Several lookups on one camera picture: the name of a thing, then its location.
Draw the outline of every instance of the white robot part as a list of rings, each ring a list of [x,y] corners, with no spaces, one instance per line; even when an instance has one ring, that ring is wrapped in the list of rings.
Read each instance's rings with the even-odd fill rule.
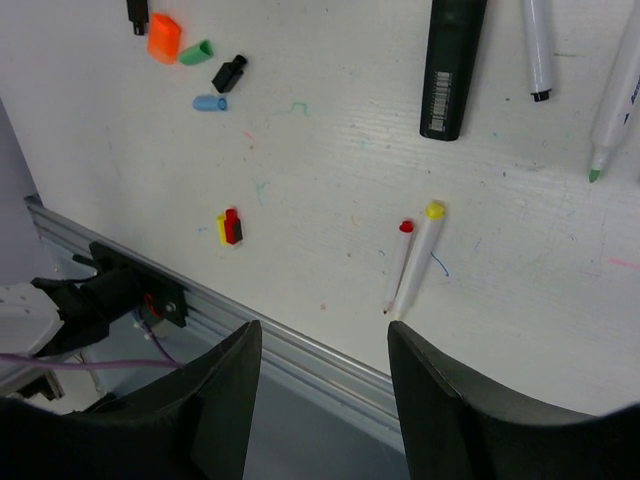
[[[58,307],[30,283],[0,286],[0,352],[35,354],[64,322]]]

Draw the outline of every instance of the barcode label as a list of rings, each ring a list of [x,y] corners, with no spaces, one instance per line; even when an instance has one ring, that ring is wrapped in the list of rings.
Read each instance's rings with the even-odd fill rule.
[[[449,95],[451,94],[451,73],[436,72],[436,83],[433,87],[433,104],[431,105],[430,130],[444,132],[444,121],[447,118]]]

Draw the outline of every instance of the red marker cap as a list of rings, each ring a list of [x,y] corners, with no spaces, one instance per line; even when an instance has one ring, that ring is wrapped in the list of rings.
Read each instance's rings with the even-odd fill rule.
[[[402,233],[412,233],[413,232],[413,222],[411,220],[405,220],[400,224],[400,231]]]

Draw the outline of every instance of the gray wall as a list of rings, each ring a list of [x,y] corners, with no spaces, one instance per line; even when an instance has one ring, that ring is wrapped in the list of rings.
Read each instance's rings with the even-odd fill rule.
[[[53,276],[23,198],[36,187],[0,100],[0,285]]]

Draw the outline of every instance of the yellow cap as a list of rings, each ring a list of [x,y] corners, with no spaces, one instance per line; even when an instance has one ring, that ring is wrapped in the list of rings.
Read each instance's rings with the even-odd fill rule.
[[[446,209],[444,205],[437,202],[431,202],[427,207],[427,211],[425,212],[425,214],[431,220],[441,220],[442,218],[444,218],[445,211]]]
[[[218,234],[220,234],[220,243],[222,245],[229,245],[227,242],[227,234],[224,230],[224,221],[227,219],[227,216],[223,213],[218,216]]]

